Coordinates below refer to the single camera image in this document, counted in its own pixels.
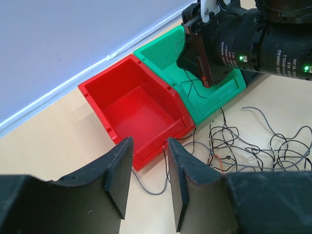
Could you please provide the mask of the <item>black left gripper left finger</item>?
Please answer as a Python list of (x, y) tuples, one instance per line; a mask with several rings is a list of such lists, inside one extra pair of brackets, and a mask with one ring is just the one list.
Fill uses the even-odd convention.
[(3, 234), (117, 234), (125, 219), (134, 142), (124, 138), (109, 152), (64, 175), (0, 177)]

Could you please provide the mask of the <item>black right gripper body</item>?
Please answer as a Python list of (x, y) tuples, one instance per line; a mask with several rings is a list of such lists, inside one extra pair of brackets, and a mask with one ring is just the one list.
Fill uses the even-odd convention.
[(265, 21), (257, 9), (245, 9), (240, 1), (217, 1), (221, 11), (210, 13), (208, 23), (200, 17), (200, 3), (182, 12), (185, 42), (201, 41), (205, 49), (202, 85), (211, 88), (223, 81), (233, 69), (262, 73), (260, 50)]

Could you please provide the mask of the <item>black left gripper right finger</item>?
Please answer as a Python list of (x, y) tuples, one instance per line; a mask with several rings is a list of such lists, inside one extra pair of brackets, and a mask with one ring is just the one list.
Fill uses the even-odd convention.
[(221, 174), (168, 140), (175, 229), (180, 234), (309, 234), (311, 172)]

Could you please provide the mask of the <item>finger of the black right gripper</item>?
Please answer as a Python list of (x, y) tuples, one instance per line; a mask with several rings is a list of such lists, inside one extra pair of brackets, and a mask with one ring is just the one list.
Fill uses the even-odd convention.
[(203, 80), (205, 49), (201, 41), (187, 41), (178, 56), (176, 64), (179, 68), (189, 71), (197, 79)]

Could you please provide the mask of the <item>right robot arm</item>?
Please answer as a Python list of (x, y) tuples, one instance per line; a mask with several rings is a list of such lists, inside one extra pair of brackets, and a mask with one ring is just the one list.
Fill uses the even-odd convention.
[(233, 69), (245, 84), (261, 74), (312, 79), (312, 3), (199, 0), (182, 12), (185, 44), (177, 66), (210, 88)]

